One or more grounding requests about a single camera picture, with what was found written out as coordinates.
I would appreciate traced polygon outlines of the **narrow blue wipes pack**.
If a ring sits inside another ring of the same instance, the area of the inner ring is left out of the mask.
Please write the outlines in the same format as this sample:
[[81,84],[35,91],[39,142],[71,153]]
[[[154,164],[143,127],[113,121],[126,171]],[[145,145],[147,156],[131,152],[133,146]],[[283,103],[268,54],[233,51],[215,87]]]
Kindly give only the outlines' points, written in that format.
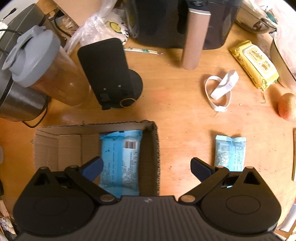
[[215,166],[223,166],[229,171],[241,172],[244,169],[246,137],[215,137]]

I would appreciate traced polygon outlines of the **small cardboard box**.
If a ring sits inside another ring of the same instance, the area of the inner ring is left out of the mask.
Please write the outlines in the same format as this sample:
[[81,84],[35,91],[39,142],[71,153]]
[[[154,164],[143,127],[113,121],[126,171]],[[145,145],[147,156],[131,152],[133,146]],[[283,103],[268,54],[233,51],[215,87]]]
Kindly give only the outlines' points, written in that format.
[[63,171],[70,165],[82,166],[101,154],[100,135],[117,131],[141,130],[138,187],[141,196],[158,196],[160,160],[158,128],[153,121],[92,123],[38,128],[34,140],[34,168]]

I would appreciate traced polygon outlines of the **blue wipes pack with barcode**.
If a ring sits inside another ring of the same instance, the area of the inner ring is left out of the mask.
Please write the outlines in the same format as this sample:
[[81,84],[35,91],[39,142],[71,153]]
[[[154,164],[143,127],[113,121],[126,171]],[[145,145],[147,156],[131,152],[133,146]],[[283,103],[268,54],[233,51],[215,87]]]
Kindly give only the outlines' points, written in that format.
[[118,131],[100,136],[103,171],[99,187],[116,198],[139,196],[138,163],[141,130]]

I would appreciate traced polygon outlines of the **white elastic band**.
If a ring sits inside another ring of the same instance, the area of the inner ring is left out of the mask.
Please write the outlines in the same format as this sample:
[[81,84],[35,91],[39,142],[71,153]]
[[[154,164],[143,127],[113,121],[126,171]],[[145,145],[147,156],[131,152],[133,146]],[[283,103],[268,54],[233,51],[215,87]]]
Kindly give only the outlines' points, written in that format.
[[[207,85],[209,81],[218,82],[218,86],[209,94],[207,90]],[[227,108],[230,105],[230,101],[232,98],[231,90],[234,88],[236,83],[239,80],[239,75],[235,70],[230,70],[223,78],[218,76],[210,76],[204,81],[204,90],[210,107],[216,112],[226,112]],[[216,105],[213,100],[219,100],[221,97],[226,96],[226,104],[225,105]]]

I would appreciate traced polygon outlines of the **small paper clip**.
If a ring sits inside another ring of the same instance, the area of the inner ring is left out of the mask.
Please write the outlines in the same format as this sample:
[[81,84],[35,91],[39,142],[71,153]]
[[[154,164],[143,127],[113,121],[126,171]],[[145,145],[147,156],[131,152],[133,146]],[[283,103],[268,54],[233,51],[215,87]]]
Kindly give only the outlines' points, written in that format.
[[264,96],[264,92],[261,92],[261,98],[262,100],[260,101],[261,104],[266,104],[266,99],[265,99],[265,96]]

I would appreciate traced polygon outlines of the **steel electric kettle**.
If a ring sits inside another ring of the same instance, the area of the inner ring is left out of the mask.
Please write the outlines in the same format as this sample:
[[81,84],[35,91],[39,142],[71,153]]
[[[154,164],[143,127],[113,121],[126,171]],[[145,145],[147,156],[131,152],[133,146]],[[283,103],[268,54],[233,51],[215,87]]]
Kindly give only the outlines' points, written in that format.
[[[37,4],[31,4],[8,24],[9,31],[4,31],[1,27],[1,65],[16,44],[18,32],[24,33],[35,25],[52,30],[60,38],[62,46],[65,45],[65,40],[48,17]],[[32,121],[47,110],[48,102],[49,97],[45,94],[18,85],[8,70],[1,70],[1,118],[9,121]]]

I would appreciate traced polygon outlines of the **red apple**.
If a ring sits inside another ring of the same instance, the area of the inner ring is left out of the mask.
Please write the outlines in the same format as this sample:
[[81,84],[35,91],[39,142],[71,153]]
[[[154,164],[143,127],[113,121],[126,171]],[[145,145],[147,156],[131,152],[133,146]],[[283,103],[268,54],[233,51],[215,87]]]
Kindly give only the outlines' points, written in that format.
[[277,109],[284,120],[295,121],[295,107],[295,95],[286,93],[280,97]]

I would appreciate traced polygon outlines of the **black phone stand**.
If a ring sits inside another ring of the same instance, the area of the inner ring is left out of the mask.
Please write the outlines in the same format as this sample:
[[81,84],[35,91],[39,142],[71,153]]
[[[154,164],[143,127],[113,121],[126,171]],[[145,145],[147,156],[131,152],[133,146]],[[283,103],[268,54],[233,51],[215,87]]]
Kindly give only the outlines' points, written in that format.
[[121,40],[111,38],[85,45],[77,56],[103,110],[127,108],[139,99],[142,78],[128,67]]

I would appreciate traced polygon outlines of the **yellow wet wipes pack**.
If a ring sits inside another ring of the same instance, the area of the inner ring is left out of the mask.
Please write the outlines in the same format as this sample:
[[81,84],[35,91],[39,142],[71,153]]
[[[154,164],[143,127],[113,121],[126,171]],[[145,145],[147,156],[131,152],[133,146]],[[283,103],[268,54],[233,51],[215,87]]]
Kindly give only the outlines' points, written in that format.
[[250,40],[229,49],[254,85],[266,91],[279,78],[279,73],[269,57]]

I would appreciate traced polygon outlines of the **bottle with grey lid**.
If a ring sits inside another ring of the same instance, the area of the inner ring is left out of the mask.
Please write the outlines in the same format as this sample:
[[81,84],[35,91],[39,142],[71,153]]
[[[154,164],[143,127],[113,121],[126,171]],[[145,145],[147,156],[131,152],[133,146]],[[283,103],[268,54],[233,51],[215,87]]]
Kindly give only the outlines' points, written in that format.
[[90,94],[88,80],[57,35],[38,25],[18,37],[2,69],[10,71],[20,86],[39,90],[69,106],[81,105]]

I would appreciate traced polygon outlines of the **wrapped disposable chopsticks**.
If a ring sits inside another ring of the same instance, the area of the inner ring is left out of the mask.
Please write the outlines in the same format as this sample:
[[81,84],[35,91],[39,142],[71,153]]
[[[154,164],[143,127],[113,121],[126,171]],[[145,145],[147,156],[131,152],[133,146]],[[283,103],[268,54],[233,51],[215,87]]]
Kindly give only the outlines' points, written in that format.
[[126,52],[136,52],[136,53],[145,53],[145,54],[153,54],[153,55],[163,55],[163,52],[159,52],[156,50],[149,50],[149,49],[142,49],[142,48],[131,48],[127,47],[124,48],[124,51]]

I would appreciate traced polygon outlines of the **white bowl with plastic bag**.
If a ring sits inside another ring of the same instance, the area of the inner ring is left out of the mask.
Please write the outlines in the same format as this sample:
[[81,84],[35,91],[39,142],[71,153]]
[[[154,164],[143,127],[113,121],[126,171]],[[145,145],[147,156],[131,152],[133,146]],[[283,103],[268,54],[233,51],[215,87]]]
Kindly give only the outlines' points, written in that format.
[[270,57],[279,73],[278,82],[295,92],[295,29],[291,24],[279,22]]

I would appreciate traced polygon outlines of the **white smiley plastic bag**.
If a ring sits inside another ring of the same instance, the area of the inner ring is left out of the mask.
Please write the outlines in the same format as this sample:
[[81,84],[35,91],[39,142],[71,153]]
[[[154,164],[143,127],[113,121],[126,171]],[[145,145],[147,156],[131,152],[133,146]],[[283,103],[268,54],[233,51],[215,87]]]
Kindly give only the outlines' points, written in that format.
[[129,38],[125,10],[116,8],[117,1],[103,1],[98,12],[89,17],[67,41],[64,50],[69,55],[77,44],[86,46],[95,42],[118,38],[124,45]]

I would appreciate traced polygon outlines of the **black air fryer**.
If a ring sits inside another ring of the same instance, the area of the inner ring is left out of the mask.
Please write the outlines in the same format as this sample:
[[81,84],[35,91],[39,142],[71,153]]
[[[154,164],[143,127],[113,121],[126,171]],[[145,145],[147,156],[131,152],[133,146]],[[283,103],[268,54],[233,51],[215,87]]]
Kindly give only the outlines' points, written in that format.
[[242,1],[125,1],[127,25],[140,44],[181,48],[182,66],[193,70],[203,50],[222,47]]

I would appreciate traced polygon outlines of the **flat cardboard sheet red print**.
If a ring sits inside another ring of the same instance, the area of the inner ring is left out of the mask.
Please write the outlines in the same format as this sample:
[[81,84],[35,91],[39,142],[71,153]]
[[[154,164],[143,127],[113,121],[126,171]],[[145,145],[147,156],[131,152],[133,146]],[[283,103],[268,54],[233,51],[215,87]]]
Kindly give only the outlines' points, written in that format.
[[85,21],[109,1],[100,0],[53,0],[57,7],[76,25],[82,26]]

